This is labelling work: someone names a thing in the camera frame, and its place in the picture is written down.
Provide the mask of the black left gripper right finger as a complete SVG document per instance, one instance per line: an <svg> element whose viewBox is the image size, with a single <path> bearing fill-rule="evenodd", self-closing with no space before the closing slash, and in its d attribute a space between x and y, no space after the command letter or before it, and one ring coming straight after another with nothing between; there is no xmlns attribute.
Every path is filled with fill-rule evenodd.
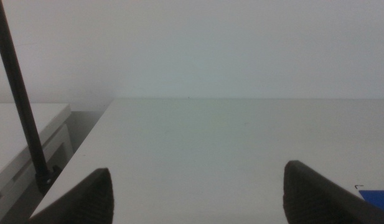
<svg viewBox="0 0 384 224"><path fill-rule="evenodd" d="M301 161L284 168L283 209L288 223L384 224L384 210L343 189Z"/></svg>

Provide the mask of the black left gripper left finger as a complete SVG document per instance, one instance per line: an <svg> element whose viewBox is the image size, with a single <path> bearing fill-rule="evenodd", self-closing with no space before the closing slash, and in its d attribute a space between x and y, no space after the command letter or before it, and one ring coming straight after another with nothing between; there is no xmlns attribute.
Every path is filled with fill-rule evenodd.
<svg viewBox="0 0 384 224"><path fill-rule="evenodd" d="M28 219L29 224L112 224L114 193L107 168L94 170L66 194Z"/></svg>

